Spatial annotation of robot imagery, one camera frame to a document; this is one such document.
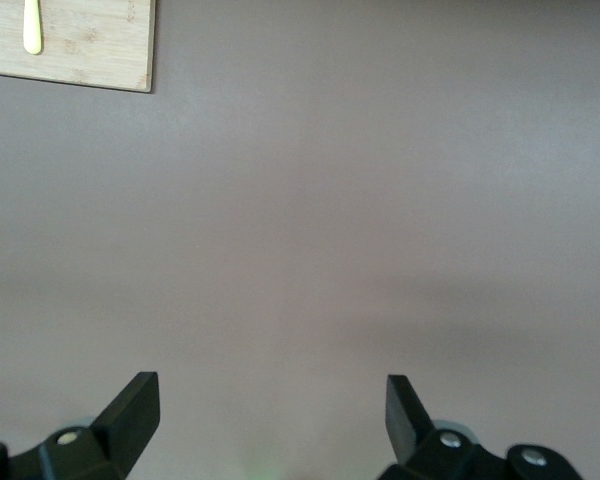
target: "screw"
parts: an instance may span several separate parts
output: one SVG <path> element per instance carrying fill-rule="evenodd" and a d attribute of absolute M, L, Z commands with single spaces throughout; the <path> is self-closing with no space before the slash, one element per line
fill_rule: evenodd
<path fill-rule="evenodd" d="M 67 432 L 60 435 L 58 438 L 58 445 L 68 445 L 78 438 L 78 432 Z"/>
<path fill-rule="evenodd" d="M 536 467 L 544 467 L 547 464 L 547 459 L 544 458 L 544 455 L 533 448 L 525 448 L 522 451 L 522 458 Z"/>
<path fill-rule="evenodd" d="M 460 438 L 453 432 L 444 432 L 440 435 L 440 441 L 449 448 L 459 448 L 462 445 Z"/>

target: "bamboo board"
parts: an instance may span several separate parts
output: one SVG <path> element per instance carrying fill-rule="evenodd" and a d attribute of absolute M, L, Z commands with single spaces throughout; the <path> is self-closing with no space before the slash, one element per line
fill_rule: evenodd
<path fill-rule="evenodd" d="M 155 0 L 40 0 L 42 52 L 23 47 L 24 0 L 0 0 L 0 75 L 148 92 Z"/>

